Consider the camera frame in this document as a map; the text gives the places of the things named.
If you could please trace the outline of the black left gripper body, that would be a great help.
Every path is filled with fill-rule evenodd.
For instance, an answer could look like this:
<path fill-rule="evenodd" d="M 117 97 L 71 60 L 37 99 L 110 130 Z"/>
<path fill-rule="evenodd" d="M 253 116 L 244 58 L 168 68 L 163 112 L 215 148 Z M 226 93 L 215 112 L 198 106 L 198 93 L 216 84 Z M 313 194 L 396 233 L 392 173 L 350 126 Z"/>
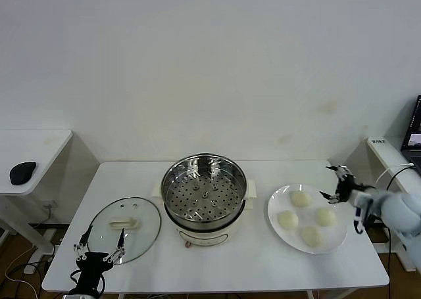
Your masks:
<path fill-rule="evenodd" d="M 104 292 L 103 274 L 111 269 L 111 263 L 108 262 L 109 254 L 89 251 L 85 256 L 85 259 L 76 260 L 78 269 L 74 274 L 78 274 L 78 280 L 74 280 L 76 283 L 74 292 Z"/>

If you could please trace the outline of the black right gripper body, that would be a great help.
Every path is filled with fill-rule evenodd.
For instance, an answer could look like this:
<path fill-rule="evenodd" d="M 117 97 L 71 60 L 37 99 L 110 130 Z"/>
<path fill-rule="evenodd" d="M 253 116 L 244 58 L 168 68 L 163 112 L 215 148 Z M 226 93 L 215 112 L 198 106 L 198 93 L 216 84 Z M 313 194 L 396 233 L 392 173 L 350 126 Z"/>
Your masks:
<path fill-rule="evenodd" d="M 357 188 L 354 177 L 345 177 L 338 179 L 337 187 L 335 190 L 338 202 L 347 202 L 351 196 L 352 191 Z"/>

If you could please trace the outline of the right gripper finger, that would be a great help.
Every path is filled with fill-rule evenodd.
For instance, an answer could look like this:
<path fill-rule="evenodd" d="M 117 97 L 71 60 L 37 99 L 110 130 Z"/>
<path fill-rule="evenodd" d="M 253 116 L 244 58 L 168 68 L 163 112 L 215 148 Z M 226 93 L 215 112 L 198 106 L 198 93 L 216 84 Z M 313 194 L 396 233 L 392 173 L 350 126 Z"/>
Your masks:
<path fill-rule="evenodd" d="M 346 180 L 349 176 L 349 169 L 347 166 L 326 166 L 327 169 L 334 171 L 339 180 Z"/>
<path fill-rule="evenodd" d="M 323 191 L 320 191 L 319 193 L 328 201 L 329 204 L 337 204 L 339 202 L 339 197 L 337 195 L 330 195 Z"/>

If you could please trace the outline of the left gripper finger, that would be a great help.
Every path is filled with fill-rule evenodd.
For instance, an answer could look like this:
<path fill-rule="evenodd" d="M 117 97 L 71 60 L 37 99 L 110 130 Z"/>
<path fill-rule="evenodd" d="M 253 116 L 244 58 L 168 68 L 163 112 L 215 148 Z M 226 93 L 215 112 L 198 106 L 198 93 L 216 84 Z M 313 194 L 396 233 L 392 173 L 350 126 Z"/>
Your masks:
<path fill-rule="evenodd" d="M 86 252 L 88 251 L 87 243 L 92 230 L 92 225 L 88 227 L 85 233 L 82 234 L 79 243 L 74 244 L 74 252 L 76 261 L 85 260 L 87 258 Z"/>
<path fill-rule="evenodd" d="M 113 253 L 109 254 L 108 256 L 104 257 L 104 261 L 107 263 L 119 263 L 122 257 L 125 255 L 125 248 L 124 248 L 124 241 L 125 241 L 125 229 L 122 229 L 120 232 L 120 236 L 116 245 L 116 249 Z"/>

